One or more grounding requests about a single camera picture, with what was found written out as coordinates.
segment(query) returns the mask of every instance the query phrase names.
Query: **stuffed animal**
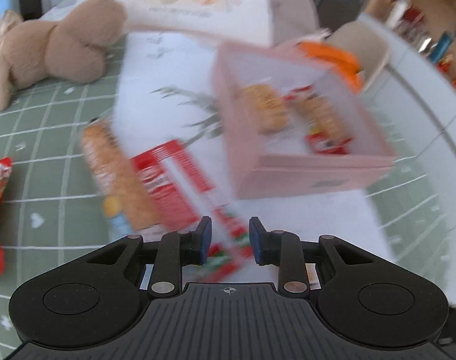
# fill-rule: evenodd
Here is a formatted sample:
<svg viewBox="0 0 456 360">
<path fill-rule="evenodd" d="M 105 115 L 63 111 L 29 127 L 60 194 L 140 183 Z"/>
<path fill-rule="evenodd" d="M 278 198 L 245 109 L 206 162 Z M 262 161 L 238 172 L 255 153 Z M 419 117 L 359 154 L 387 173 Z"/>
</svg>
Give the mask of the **stuffed animal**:
<svg viewBox="0 0 456 360">
<path fill-rule="evenodd" d="M 0 19 L 0 51 L 2 49 L 1 37 L 21 23 L 23 23 L 23 18 L 20 14 L 13 12 L 11 9 L 5 11 L 3 17 Z"/>
<path fill-rule="evenodd" d="M 126 12 L 114 0 L 88 0 L 61 21 L 29 20 L 3 28 L 0 38 L 0 110 L 12 86 L 24 89 L 48 77 L 92 83 L 105 72 L 105 51 L 123 34 Z"/>
</svg>

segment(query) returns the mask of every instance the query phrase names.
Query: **crosshair marking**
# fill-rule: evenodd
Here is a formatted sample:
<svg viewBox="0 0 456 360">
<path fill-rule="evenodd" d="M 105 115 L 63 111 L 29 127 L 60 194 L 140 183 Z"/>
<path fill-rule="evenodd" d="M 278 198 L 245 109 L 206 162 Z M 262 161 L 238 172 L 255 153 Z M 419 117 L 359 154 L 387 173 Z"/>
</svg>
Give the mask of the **crosshair marking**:
<svg viewBox="0 0 456 360">
<path fill-rule="evenodd" d="M 232 293 L 236 292 L 236 290 L 233 287 L 226 287 L 222 291 L 226 292 L 228 295 L 231 295 Z"/>
</svg>

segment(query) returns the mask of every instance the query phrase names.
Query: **blue bottle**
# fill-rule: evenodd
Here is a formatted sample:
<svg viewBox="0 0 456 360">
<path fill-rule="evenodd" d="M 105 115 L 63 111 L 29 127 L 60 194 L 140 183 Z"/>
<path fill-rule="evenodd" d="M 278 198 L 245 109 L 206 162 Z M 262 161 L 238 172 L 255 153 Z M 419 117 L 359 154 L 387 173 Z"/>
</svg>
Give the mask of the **blue bottle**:
<svg viewBox="0 0 456 360">
<path fill-rule="evenodd" d="M 428 56 L 428 59 L 435 64 L 440 62 L 445 53 L 448 51 L 448 48 L 450 47 L 452 42 L 453 35 L 448 32 L 443 32 L 443 35 L 441 35 L 438 44 L 436 44 L 435 48 Z"/>
</svg>

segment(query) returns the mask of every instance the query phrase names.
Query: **cardboard box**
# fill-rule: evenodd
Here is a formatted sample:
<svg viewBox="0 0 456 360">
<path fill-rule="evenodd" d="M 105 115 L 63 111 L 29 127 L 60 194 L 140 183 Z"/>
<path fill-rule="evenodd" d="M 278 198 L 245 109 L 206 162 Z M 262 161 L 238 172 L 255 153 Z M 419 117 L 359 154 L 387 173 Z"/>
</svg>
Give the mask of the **cardboard box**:
<svg viewBox="0 0 456 360">
<path fill-rule="evenodd" d="M 311 154 L 306 147 L 267 151 L 268 136 L 249 117 L 242 88 L 270 83 L 282 95 L 313 85 L 344 120 L 353 142 L 350 154 Z M 284 197 L 365 188 L 387 173 L 395 152 L 385 134 L 329 64 L 254 46 L 225 43 L 213 67 L 229 168 L 240 199 Z"/>
</svg>

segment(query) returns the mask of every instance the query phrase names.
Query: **bottle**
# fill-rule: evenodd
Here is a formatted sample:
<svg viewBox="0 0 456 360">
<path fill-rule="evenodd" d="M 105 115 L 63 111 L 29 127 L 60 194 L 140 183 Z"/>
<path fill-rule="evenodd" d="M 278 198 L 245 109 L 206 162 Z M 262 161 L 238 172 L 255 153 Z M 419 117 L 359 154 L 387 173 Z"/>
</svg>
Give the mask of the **bottle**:
<svg viewBox="0 0 456 360">
<path fill-rule="evenodd" d="M 388 19 L 386 19 L 386 26 L 393 30 L 398 25 L 410 5 L 410 0 L 395 0 L 393 2 L 393 8 L 391 9 L 390 15 L 388 16 Z"/>
<path fill-rule="evenodd" d="M 453 42 L 453 35 L 449 32 L 443 32 L 441 35 L 438 44 L 436 44 L 435 48 L 432 50 L 428 59 L 437 64 L 443 58 L 445 53 L 447 52 L 448 48 L 450 47 L 451 43 Z"/>
</svg>

